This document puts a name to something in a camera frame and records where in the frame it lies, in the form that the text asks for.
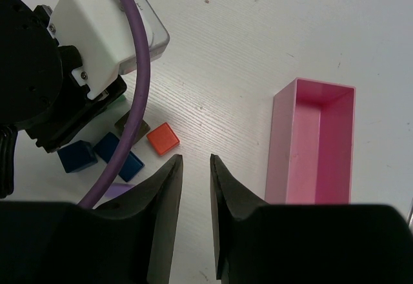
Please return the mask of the pink plastic box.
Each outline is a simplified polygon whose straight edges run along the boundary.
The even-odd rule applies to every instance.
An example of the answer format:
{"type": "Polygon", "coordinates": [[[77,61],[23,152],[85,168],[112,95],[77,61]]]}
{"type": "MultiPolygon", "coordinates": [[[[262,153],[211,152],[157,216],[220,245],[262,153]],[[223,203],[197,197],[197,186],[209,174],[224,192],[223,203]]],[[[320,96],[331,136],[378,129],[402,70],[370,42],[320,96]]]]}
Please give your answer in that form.
{"type": "Polygon", "coordinates": [[[265,201],[348,204],[356,89],[296,78],[274,96],[265,201]]]}

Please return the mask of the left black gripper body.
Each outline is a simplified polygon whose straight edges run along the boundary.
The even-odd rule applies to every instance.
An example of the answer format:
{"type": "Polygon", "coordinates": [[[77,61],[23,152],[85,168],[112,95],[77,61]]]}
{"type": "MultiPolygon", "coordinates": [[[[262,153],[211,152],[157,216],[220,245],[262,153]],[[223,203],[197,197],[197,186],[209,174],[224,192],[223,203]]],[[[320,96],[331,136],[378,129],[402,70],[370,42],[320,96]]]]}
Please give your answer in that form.
{"type": "Polygon", "coordinates": [[[118,76],[107,87],[107,96],[100,94],[90,100],[86,95],[89,87],[79,85],[72,74],[83,64],[79,51],[74,46],[60,46],[58,50],[63,66],[62,89],[52,105],[49,118],[26,131],[31,139],[36,140],[36,146],[48,153],[69,143],[85,125],[126,91],[126,83],[118,76]]]}

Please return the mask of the green rectangular block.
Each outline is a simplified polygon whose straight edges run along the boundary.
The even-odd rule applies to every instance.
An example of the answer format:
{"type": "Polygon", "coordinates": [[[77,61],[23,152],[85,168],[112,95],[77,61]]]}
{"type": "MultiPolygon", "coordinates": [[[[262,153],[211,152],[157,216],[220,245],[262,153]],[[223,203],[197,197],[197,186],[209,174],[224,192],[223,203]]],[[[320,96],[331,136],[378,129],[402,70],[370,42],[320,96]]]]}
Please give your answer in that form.
{"type": "Polygon", "coordinates": [[[125,95],[121,95],[116,99],[116,102],[124,102],[124,101],[126,101],[125,95]]]}

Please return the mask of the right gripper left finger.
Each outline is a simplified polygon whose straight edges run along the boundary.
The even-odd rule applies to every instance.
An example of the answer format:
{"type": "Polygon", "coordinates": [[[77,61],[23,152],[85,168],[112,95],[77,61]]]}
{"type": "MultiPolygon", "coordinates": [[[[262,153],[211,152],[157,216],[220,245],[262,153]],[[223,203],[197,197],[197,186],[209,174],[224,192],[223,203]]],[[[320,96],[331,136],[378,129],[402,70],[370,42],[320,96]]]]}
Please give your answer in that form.
{"type": "Polygon", "coordinates": [[[120,196],[71,203],[1,203],[2,283],[168,283],[183,158],[120,196]]]}

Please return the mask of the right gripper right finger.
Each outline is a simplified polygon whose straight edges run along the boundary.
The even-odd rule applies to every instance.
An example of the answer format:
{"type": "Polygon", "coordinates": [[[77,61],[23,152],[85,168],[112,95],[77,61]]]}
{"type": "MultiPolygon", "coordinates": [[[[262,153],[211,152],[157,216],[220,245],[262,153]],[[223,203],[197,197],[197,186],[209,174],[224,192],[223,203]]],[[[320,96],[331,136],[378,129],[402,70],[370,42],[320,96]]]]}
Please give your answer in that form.
{"type": "Polygon", "coordinates": [[[388,205],[271,205],[210,157],[222,283],[411,283],[412,233],[388,205]]]}

